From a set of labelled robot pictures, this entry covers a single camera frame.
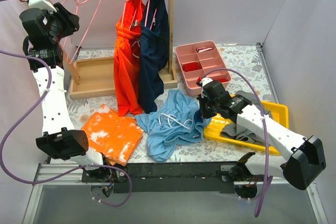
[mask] white wall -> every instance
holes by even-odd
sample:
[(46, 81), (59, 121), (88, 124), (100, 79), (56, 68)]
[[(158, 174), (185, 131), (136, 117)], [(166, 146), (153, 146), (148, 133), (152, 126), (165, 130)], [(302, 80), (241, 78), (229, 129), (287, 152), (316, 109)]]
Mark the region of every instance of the white wall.
[[(19, 20), (25, 5), (19, 1), (0, 3), (0, 47), (23, 54), (26, 33)], [(28, 61), (0, 55), (0, 139), (21, 115), (38, 99), (38, 89)], [(33, 180), (44, 154), (36, 147), (41, 136), (42, 111), (39, 107), (14, 131), (4, 147), (7, 168), (20, 178)], [(0, 223), (21, 223), (32, 190), (9, 178), (0, 169)]]
[[(174, 44), (203, 40), (217, 43), (255, 44), (265, 40), (285, 0), (175, 0)], [(98, 0), (81, 6), (77, 44), (88, 26)], [(84, 41), (84, 47), (114, 47), (115, 24), (123, 10), (123, 0), (103, 0)], [(69, 10), (74, 5), (66, 4)]]
[(323, 141), (327, 169), (317, 179), (329, 223), (336, 223), (335, 0), (286, 0), (266, 38), (268, 68), (291, 128)]

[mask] gray floor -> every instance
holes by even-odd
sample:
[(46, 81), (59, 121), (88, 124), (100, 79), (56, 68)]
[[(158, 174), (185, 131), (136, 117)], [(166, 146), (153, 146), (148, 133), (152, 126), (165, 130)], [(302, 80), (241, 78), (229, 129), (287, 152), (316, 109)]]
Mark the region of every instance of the gray floor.
[[(122, 207), (112, 208), (90, 197), (89, 186), (44, 186), (35, 224), (48, 223), (317, 223), (306, 191), (272, 185), (258, 218), (256, 201), (218, 193), (133, 193)], [(120, 202), (125, 195), (112, 195)]]

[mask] table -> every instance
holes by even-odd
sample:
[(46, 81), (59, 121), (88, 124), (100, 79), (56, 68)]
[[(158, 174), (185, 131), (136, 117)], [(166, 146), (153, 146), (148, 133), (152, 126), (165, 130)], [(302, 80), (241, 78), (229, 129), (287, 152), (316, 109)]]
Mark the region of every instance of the table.
[[(262, 61), (258, 54), (256, 46), (234, 45), (228, 46), (224, 44), (217, 45), (221, 52), (222, 58), (228, 68), (241, 72), (254, 86), (258, 95), (262, 100), (275, 101), (275, 97), (268, 84), (267, 77), (262, 65)], [(78, 59), (89, 59), (98, 57), (112, 56), (114, 50), (81, 50)], [(174, 54), (178, 89), (183, 90), (184, 83), (181, 77), (180, 69), (177, 66), (176, 55)], [(233, 80), (227, 87), (227, 90), (234, 94), (238, 90), (250, 92), (248, 85), (242, 78), (233, 74)], [(156, 99), (157, 107), (160, 108), (168, 96), (168, 89)], [(117, 110), (116, 96), (98, 97), (90, 99), (73, 100), (67, 94), (67, 104), (70, 118), (75, 129), (81, 129), (86, 120), (105, 103), (107, 106)], [(147, 134), (144, 133), (143, 139), (134, 150), (128, 163), (155, 163), (155, 161), (147, 154)], [(173, 155), (167, 162), (215, 162), (215, 161), (236, 161), (245, 153), (252, 151), (248, 148), (238, 147), (231, 144), (215, 142), (213, 140), (202, 139), (201, 142), (188, 146), (177, 146)], [(59, 160), (53, 160), (52, 164), (60, 163)]]

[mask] blue cloth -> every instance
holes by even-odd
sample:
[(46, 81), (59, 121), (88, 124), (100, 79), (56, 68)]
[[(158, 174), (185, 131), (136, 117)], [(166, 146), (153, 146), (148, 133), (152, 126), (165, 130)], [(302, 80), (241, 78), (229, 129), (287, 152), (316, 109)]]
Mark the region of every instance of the blue cloth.
[[(159, 115), (165, 113), (174, 115), (180, 123), (188, 119), (185, 126), (170, 120), (169, 126), (167, 116), (161, 115), (161, 125)], [(140, 126), (148, 135), (148, 154), (158, 162), (166, 161), (174, 152), (176, 145), (187, 145), (198, 143), (203, 137), (203, 129), (210, 124), (211, 119), (203, 119), (199, 113), (198, 102), (186, 96), (181, 90), (172, 89), (169, 91), (168, 98), (161, 109), (150, 114), (136, 115), (137, 125)]]
[[(140, 71), (138, 103), (146, 113), (157, 111), (154, 100), (163, 94), (163, 81), (159, 71), (169, 60), (169, 21), (164, 0), (150, 0), (147, 25), (145, 17), (148, 2), (141, 20)], [(155, 14), (155, 22), (150, 29)]]

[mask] orange and white tie-dye cloth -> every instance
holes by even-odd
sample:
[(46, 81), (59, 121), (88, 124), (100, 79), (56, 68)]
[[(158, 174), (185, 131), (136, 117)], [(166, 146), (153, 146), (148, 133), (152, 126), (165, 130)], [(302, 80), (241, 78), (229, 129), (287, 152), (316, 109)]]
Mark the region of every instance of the orange and white tie-dye cloth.
[(102, 153), (109, 163), (126, 165), (142, 139), (143, 130), (136, 120), (118, 113), (103, 104), (82, 127), (89, 146)]

